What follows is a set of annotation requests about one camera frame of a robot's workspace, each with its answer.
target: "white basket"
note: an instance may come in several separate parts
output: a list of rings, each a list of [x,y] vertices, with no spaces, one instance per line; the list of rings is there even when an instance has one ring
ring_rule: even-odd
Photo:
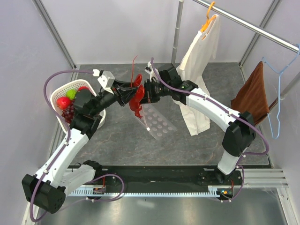
[[[78,88],[83,87],[83,86],[88,87],[89,90],[93,93],[93,95],[96,96],[96,93],[93,90],[93,88],[91,87],[91,85],[89,84],[89,82],[87,82],[86,80],[75,80],[75,81],[69,82],[69,83],[61,86],[60,88],[56,89],[52,93],[52,95],[50,96],[50,102],[51,102],[51,105],[52,105],[53,109],[56,112],[58,112],[59,115],[61,115],[62,110],[56,105],[57,99],[59,99],[62,96],[65,96],[66,92],[68,90],[71,90],[71,89],[77,90]],[[102,119],[100,121],[100,124],[99,124],[98,128],[100,128],[104,124],[105,116],[106,116],[105,109],[100,113],[100,116],[102,116]],[[57,117],[57,120],[60,123],[60,126],[61,126],[62,130],[65,133],[67,133],[67,129],[64,127],[64,125],[63,125],[62,121],[60,120],[60,118]]]

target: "clothing rack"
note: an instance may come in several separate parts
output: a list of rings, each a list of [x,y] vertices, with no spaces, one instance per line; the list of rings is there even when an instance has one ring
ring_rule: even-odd
[[[209,7],[210,3],[203,1],[203,0],[192,0],[200,5],[203,5],[205,7]],[[178,12],[177,12],[177,21],[176,21],[176,28],[175,28],[175,36],[174,36],[174,45],[173,45],[173,51],[172,51],[172,59],[171,63],[175,63],[176,60],[176,54],[177,54],[177,46],[178,46],[178,38],[179,38],[179,31],[180,31],[180,23],[181,23],[181,16],[182,16],[182,10],[183,10],[183,2],[184,0],[179,0],[179,6],[178,6]],[[225,16],[226,18],[242,25],[243,27],[248,28],[249,30],[254,31],[255,33],[287,48],[291,51],[298,53],[299,48],[292,42],[285,40],[275,34],[272,34],[270,32],[267,32],[265,29],[258,27],[250,22],[247,22],[241,18],[238,18],[237,16],[234,16],[218,7],[213,5],[211,7],[212,11],[215,11],[216,13]],[[289,83],[289,85],[281,92],[283,95],[282,97],[285,97],[298,83],[300,82],[300,72],[295,76],[295,78]],[[278,98],[275,99],[275,101],[270,105],[270,109],[274,108],[278,104]]]

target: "metal frame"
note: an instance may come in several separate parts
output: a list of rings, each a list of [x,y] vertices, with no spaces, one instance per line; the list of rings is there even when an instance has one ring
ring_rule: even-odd
[[[35,6],[37,7],[37,10],[39,11],[40,15],[42,16],[43,20],[45,21],[49,31],[51,32],[53,38],[55,39],[57,45],[59,46],[60,50],[64,54],[67,62],[71,66],[71,68],[75,69],[77,66],[74,63],[70,53],[68,52],[64,42],[62,41],[57,29],[55,28],[44,4],[42,3],[41,0],[32,0]]]
[[[36,224],[35,222],[32,222],[32,220],[30,219],[29,210],[30,210],[30,202],[27,203],[21,225],[35,225]],[[38,216],[38,211],[39,211],[39,207],[34,205],[33,206],[33,216],[34,216],[34,218],[36,218]]]
[[[67,169],[64,176],[68,175],[72,171],[75,171],[76,169]],[[288,184],[285,178],[285,174],[282,169],[244,169],[245,172],[245,180],[244,180],[244,186],[243,188],[288,188]],[[77,191],[74,191],[72,193],[73,196],[85,196],[85,192],[81,192],[80,190],[83,190],[85,188],[101,188],[102,185],[96,184],[96,185],[82,185],[80,188],[78,188]],[[222,185],[213,185],[209,186],[209,188],[230,188],[230,186],[222,186]],[[124,196],[135,196],[136,193],[126,193]],[[150,193],[147,194],[147,196],[159,196],[159,194],[156,193]]]
[[[299,218],[295,214],[292,194],[289,188],[277,188],[277,193],[279,200],[284,211],[284,215],[288,225],[298,225],[300,224]]]
[[[273,0],[272,1],[266,14],[263,17],[261,23],[259,24],[260,27],[266,28],[266,26],[268,25],[268,23],[271,20],[271,17],[274,15],[275,11],[277,10],[278,6],[280,5],[281,1],[282,0]],[[249,54],[252,52],[252,50],[253,50],[254,46],[256,45],[259,38],[260,38],[260,35],[255,33],[252,40],[250,41],[250,44],[248,45],[245,53],[243,54],[243,56],[239,62],[240,68],[242,68],[242,66],[244,65],[245,61],[247,60]]]
[[[203,0],[192,0],[202,6],[209,7],[210,3],[203,1]],[[264,16],[261,26],[265,27],[268,22],[270,21],[271,16],[274,14],[275,10],[278,8],[281,0],[273,0],[272,4],[270,5],[266,15]],[[177,22],[176,22],[176,29],[175,29],[175,36],[174,36],[174,45],[173,45],[173,52],[172,52],[172,63],[175,63],[176,59],[176,53],[177,53],[177,46],[178,46],[178,37],[179,37],[179,31],[180,31],[180,21],[181,21],[181,15],[182,15],[182,10],[183,10],[183,4],[180,4],[180,7],[178,8],[178,13],[177,13]],[[211,8],[212,11],[215,11],[219,13],[220,15],[223,15],[224,17],[242,25],[243,27],[248,28],[249,30],[254,31],[256,34],[252,38],[252,41],[250,42],[248,49],[244,53],[244,56],[240,62],[240,65],[243,65],[245,60],[247,59],[248,55],[250,54],[251,50],[253,49],[254,45],[257,43],[257,40],[260,36],[263,36],[287,49],[290,49],[291,51],[298,53],[299,48],[293,44],[292,42],[285,40],[277,35],[274,35],[270,32],[267,32],[265,29],[258,27],[254,24],[251,24],[245,20],[242,20],[218,7],[215,5]],[[245,76],[243,73],[243,70],[241,69],[243,79],[245,81]],[[296,77],[289,83],[289,85],[282,91],[282,97],[284,98],[300,81],[300,73],[296,75]],[[278,99],[275,99],[275,101],[270,105],[270,108],[274,108],[278,104]]]

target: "metal pole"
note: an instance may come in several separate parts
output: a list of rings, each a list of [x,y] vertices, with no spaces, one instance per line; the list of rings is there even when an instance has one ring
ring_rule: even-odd
[[[193,1],[199,3],[200,5],[205,6],[207,8],[210,6],[210,3],[202,1],[202,0],[193,0]],[[277,43],[277,44],[279,44],[279,45],[281,45],[281,46],[283,46],[287,49],[292,50],[295,53],[298,53],[298,51],[299,51],[299,48],[296,45],[294,45],[292,42],[289,42],[289,41],[287,41],[287,40],[285,40],[281,37],[278,37],[274,34],[271,34],[271,33],[267,32],[266,30],[264,30],[264,29],[262,29],[258,26],[255,26],[255,25],[253,25],[253,24],[251,24],[247,21],[244,21],[244,20],[242,20],[242,19],[240,19],[240,18],[238,18],[238,17],[236,17],[236,16],[234,16],[234,15],[218,8],[218,7],[213,6],[211,8],[211,10],[219,13],[220,15],[223,15],[223,16],[227,17],[228,19],[230,19],[230,20],[242,25],[243,27],[246,27],[246,28],[262,35],[262,36],[264,36],[265,38],[267,38],[267,39],[269,39],[269,40],[271,40],[271,41],[273,41],[273,42],[275,42],[275,43]]]
[[[45,21],[49,31],[51,32],[52,36],[54,37],[57,45],[59,46],[60,50],[62,51],[62,53],[64,54],[67,62],[69,63],[69,65],[75,69],[76,68],[76,64],[74,63],[70,53],[68,52],[64,42],[62,41],[58,31],[56,30],[44,4],[42,3],[41,0],[32,0],[33,3],[35,4],[35,6],[37,7],[40,15],[42,16],[43,20]]]
[[[273,16],[273,14],[275,13],[276,9],[278,8],[279,4],[281,3],[282,0],[273,0],[272,3],[270,4],[266,14],[264,15],[261,23],[260,23],[260,27],[265,28],[271,17]],[[248,56],[250,55],[250,53],[252,52],[254,46],[256,45],[258,39],[259,39],[260,35],[259,34],[254,34],[250,44],[248,45],[243,57],[241,58],[240,62],[239,62],[239,66],[240,68],[244,65],[245,61],[247,60]]]
[[[175,35],[174,35],[174,44],[173,44],[172,59],[171,59],[172,64],[175,64],[175,60],[176,60],[180,23],[181,23],[181,16],[182,16],[182,10],[183,10],[183,1],[184,0],[179,0],[179,5],[178,5],[177,20],[176,20]]]
[[[294,79],[287,85],[287,87],[281,92],[280,96],[281,96],[281,100],[283,100],[288,93],[291,92],[291,90],[298,84],[300,83],[300,72],[294,77]],[[270,105],[270,111],[278,104],[278,98],[276,98],[274,100],[274,102],[272,102],[272,104]]]

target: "brown towel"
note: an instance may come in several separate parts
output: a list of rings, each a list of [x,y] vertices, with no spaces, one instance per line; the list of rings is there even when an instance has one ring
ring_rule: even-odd
[[[235,99],[231,100],[231,108],[241,113],[252,114],[254,123],[260,123],[270,112],[264,89],[263,62],[259,62]]]

